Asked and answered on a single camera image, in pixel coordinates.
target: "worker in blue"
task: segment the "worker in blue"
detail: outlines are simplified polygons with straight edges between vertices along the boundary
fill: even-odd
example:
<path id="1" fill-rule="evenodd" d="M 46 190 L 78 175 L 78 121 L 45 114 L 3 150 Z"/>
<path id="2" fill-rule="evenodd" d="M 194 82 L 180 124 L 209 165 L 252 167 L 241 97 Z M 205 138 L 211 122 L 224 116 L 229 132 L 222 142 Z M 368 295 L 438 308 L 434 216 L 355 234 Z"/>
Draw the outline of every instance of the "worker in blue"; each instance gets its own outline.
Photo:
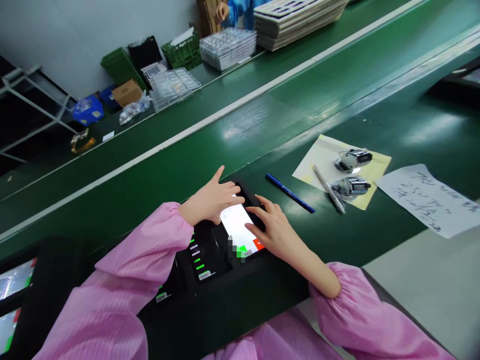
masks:
<path id="1" fill-rule="evenodd" d="M 235 28 L 241 16 L 247 30 L 254 29 L 254 9 L 271 0 L 225 0 L 216 8 L 215 19 L 222 28 Z"/>

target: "yellow paper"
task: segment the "yellow paper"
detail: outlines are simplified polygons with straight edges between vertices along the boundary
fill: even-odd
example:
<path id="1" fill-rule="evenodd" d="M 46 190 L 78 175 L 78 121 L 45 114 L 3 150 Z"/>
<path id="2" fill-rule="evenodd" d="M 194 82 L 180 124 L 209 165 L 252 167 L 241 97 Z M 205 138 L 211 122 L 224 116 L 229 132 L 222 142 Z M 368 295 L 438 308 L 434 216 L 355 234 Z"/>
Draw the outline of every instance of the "yellow paper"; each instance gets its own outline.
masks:
<path id="1" fill-rule="evenodd" d="M 359 172 L 348 174 L 341 172 L 335 167 L 335 160 L 340 157 L 339 152 L 350 149 L 361 149 L 361 147 L 351 146 L 334 138 L 320 135 L 310 150 L 308 150 L 292 176 L 322 191 L 325 191 L 325 189 L 314 173 L 313 164 L 318 167 L 322 176 L 330 184 L 348 176 L 362 177 L 371 184 L 371 188 L 368 189 L 368 192 L 365 195 L 359 195 L 352 202 L 348 202 L 361 210 L 366 210 L 370 200 L 377 190 L 375 180 L 378 180 L 383 176 L 392 158 L 368 150 L 373 155 L 372 161 L 368 165 L 360 168 Z"/>

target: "silver pen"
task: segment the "silver pen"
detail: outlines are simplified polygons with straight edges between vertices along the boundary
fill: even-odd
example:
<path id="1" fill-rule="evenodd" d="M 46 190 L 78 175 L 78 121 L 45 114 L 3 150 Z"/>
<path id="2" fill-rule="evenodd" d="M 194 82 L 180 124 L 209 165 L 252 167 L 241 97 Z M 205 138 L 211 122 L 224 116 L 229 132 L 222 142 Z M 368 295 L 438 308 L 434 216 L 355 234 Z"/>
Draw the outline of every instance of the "silver pen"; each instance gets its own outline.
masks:
<path id="1" fill-rule="evenodd" d="M 331 200 L 333 201 L 333 203 L 335 204 L 336 208 L 338 209 L 338 211 L 343 215 L 343 214 L 346 214 L 345 212 L 345 206 L 344 204 L 342 203 L 342 201 L 339 199 L 339 197 L 337 196 L 337 194 L 335 193 L 335 191 L 333 191 L 332 187 L 330 186 L 329 182 L 327 180 L 325 180 L 322 175 L 320 175 L 320 171 L 319 171 L 319 168 L 317 167 L 317 165 L 313 164 L 313 171 L 315 172 L 315 175 L 316 177 L 318 178 L 318 180 L 320 180 L 321 184 L 323 185 L 323 187 L 325 188 L 325 191 L 328 193 L 328 195 L 330 195 L 330 198 Z"/>

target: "pink sleeve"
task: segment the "pink sleeve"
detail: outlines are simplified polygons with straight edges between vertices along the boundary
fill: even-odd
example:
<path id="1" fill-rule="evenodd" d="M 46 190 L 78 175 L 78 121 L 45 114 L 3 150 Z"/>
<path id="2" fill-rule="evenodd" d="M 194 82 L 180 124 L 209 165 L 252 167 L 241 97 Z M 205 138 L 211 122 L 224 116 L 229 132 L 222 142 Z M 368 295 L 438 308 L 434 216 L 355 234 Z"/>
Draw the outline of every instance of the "pink sleeve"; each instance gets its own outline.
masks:
<path id="1" fill-rule="evenodd" d="M 331 262 L 340 295 L 322 296 L 311 284 L 318 325 L 334 345 L 360 359 L 454 359 L 395 307 L 380 301 L 358 267 Z"/>
<path id="2" fill-rule="evenodd" d="M 35 359 L 147 359 L 137 313 L 168 278 L 193 227 L 179 204 L 162 204 L 73 289 Z"/>

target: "phone screen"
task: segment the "phone screen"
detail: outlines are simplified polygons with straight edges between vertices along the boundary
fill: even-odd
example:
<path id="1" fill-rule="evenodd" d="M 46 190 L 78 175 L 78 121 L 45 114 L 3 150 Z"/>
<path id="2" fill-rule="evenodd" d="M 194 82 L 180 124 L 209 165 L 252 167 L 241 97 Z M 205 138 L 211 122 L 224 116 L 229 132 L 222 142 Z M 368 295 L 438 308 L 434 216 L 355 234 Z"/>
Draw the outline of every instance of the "phone screen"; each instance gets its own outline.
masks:
<path id="1" fill-rule="evenodd" d="M 264 248 L 255 235 L 245 227 L 246 223 L 253 222 L 242 204 L 227 207 L 220 213 L 220 218 L 228 236 L 232 237 L 237 252 L 241 252 L 242 256 L 250 256 Z"/>

